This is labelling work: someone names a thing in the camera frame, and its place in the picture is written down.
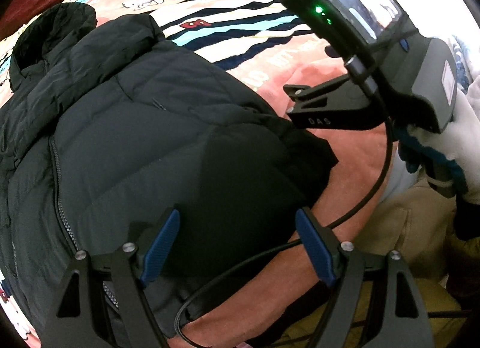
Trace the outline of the khaki trousers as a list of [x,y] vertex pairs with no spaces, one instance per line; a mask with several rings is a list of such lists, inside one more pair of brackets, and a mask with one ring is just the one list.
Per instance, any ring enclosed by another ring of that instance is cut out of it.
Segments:
[[470,312],[467,319],[432,322],[438,347],[479,346],[479,213],[457,217],[458,211],[455,199],[419,179],[401,193],[370,201],[334,229],[339,240],[368,253],[399,251],[429,309]]

